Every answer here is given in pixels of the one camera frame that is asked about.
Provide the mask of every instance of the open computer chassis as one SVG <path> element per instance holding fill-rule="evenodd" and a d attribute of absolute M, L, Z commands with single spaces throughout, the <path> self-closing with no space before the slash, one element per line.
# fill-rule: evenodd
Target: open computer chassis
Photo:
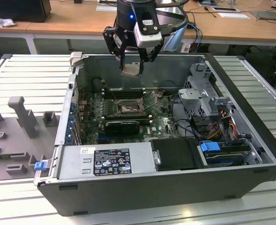
<path fill-rule="evenodd" d="M 139 78 L 114 61 L 85 55 L 69 78 L 48 176 L 35 176 L 59 214 L 241 198 L 276 180 L 276 139 L 222 59 L 158 55 Z"/>

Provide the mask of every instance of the label sticker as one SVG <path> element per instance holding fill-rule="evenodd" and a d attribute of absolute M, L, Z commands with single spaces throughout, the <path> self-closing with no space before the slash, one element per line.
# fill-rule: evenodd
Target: label sticker
<path fill-rule="evenodd" d="M 81 148 L 81 154 L 93 154 L 95 147 Z"/>
<path fill-rule="evenodd" d="M 129 149 L 96 150 L 93 152 L 95 176 L 132 173 Z"/>

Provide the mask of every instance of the green circuit board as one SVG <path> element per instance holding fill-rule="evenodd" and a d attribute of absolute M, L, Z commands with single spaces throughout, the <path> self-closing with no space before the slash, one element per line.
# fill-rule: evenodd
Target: green circuit board
<path fill-rule="evenodd" d="M 171 104 L 170 96 L 157 97 L 157 91 L 147 92 L 145 97 L 139 99 L 104 99 L 100 94 L 95 94 L 90 98 L 89 107 L 86 107 L 87 110 L 82 116 L 85 133 L 83 142 L 84 144 L 135 143 L 149 142 L 157 138 L 179 137 L 169 114 Z M 114 137 L 106 135 L 104 130 L 106 121 L 103 118 L 107 119 L 120 113 L 126 116 L 133 113 L 142 116 L 151 115 L 151 123 L 144 124 L 146 120 L 141 119 L 137 135 Z"/>

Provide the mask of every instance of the blue cable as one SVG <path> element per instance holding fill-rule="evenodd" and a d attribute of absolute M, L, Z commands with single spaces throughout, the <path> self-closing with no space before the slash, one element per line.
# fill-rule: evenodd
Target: blue cable
<path fill-rule="evenodd" d="M 193 27 L 194 28 L 194 30 L 197 32 L 197 36 L 198 36 L 198 44 L 197 44 L 197 48 L 196 48 L 196 50 L 195 50 L 195 52 L 197 52 L 198 51 L 198 48 L 199 48 L 199 46 L 200 46 L 200 41 L 201 41 L 201 34 L 200 34 L 200 32 L 199 32 L 199 29 L 197 28 L 197 27 L 195 27 L 193 24 L 191 24 L 191 23 L 189 23 L 189 25 L 191 26 L 191 27 Z"/>

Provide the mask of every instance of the black plastic cover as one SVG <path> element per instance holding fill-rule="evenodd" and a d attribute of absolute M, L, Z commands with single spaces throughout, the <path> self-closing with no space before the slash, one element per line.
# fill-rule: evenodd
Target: black plastic cover
<path fill-rule="evenodd" d="M 153 151 L 159 153 L 158 171 L 192 170 L 203 168 L 194 138 L 167 138 L 150 141 Z"/>

